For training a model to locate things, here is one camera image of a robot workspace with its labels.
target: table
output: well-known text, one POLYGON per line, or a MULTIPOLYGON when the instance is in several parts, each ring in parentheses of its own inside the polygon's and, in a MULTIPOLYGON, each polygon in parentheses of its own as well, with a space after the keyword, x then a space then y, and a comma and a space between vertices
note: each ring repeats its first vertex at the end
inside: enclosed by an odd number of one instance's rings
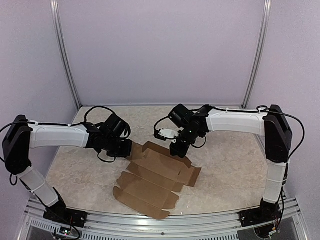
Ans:
MULTIPOLYGON (((156 121, 168 115, 172 106, 124 106, 112 109, 132 129, 130 139, 139 144, 152 141, 164 147, 170 142, 153 137, 156 121)), ((82 107, 74 123, 83 121, 89 107, 82 107)), ((104 122, 110 113, 95 109, 88 115, 92 123, 104 122)), ((177 129, 169 120, 159 128, 177 129)), ((192 215, 238 210, 258 206, 265 189, 267 164, 252 134, 210 132, 201 149, 190 148, 193 165, 202 167, 195 187, 184 186, 171 215, 192 215)), ((112 189, 129 161, 118 158, 114 163, 99 161, 93 149, 60 147, 46 177, 61 194, 66 205, 104 213, 138 213, 114 199, 112 189)))

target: beige table surface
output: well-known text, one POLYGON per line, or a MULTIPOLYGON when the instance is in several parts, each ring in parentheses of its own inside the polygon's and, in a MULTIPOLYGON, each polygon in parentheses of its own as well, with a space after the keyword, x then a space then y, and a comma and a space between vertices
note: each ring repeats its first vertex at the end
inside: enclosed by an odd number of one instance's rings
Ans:
MULTIPOLYGON (((153 137, 156 121, 168 115, 172 106, 130 106, 112 109, 132 129, 130 139, 139 144, 152 141, 169 147, 169 141, 153 137)), ((89 110, 83 107, 74 122, 83 121, 89 110)), ((92 123, 104 122, 110 113, 95 109, 88 115, 92 123)), ((166 120, 159 127, 177 129, 166 120)), ((190 148, 187 155, 202 171, 195 187, 184 186, 171 215, 216 213, 258 206, 263 196, 267 164, 252 134, 210 132, 201 149, 190 148)), ((89 211, 138 214, 115 200, 112 190, 129 161, 118 158, 114 163, 99 161, 92 149, 60 147, 46 177, 61 194, 66 205, 89 211)))

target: cardboard box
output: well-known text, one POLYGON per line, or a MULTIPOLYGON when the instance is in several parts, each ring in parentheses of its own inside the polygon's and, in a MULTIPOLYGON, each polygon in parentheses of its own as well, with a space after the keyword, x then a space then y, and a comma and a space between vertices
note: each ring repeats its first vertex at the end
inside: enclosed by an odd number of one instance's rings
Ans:
POLYGON ((129 172, 122 172, 113 188, 119 202, 154 219, 164 219, 174 209, 183 185, 194 187, 201 168, 185 158, 170 155, 170 150, 152 142, 132 144, 129 172))

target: brown cardboard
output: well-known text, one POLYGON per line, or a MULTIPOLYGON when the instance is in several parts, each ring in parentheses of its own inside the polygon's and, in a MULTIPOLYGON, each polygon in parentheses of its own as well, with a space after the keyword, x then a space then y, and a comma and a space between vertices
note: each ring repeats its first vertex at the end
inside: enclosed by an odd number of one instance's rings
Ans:
POLYGON ((194 187, 201 168, 185 157, 170 156, 170 150, 152 142, 132 144, 131 161, 117 180, 114 197, 128 207, 154 219, 164 219, 174 209, 183 185, 194 187))

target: robotic arm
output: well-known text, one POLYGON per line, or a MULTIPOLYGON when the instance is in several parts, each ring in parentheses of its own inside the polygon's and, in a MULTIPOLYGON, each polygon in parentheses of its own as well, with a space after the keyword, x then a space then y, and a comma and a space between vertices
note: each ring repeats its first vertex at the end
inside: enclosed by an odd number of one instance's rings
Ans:
POLYGON ((44 213, 45 219, 83 228, 87 213, 66 208, 59 193, 32 167, 29 149, 72 146, 94 149, 98 156, 105 150, 109 157, 125 158, 132 150, 132 141, 127 139, 131 131, 129 125, 116 114, 98 124, 41 123, 27 120, 24 115, 17 116, 14 123, 2 143, 6 169, 49 208, 44 213))
POLYGON ((204 105, 194 113, 179 104, 165 118, 182 130, 154 128, 154 136, 164 141, 171 140, 170 154, 180 158, 186 156, 198 137, 204 138, 209 132, 233 131, 265 137, 266 187, 259 208, 239 213, 243 227, 273 221, 281 216, 278 202, 287 181, 293 133, 279 106, 272 105, 268 111, 266 109, 262 106, 257 110, 232 110, 204 105))

